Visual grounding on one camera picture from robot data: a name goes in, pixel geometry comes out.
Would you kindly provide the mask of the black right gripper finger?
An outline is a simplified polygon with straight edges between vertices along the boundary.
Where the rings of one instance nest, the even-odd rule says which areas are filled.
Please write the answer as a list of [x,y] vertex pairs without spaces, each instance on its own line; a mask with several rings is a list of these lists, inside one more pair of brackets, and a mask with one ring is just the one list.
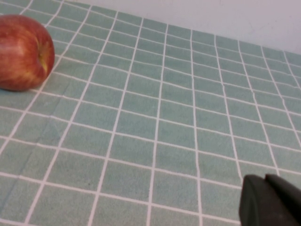
[[245,175],[239,219],[242,226],[299,226],[301,190],[276,174]]

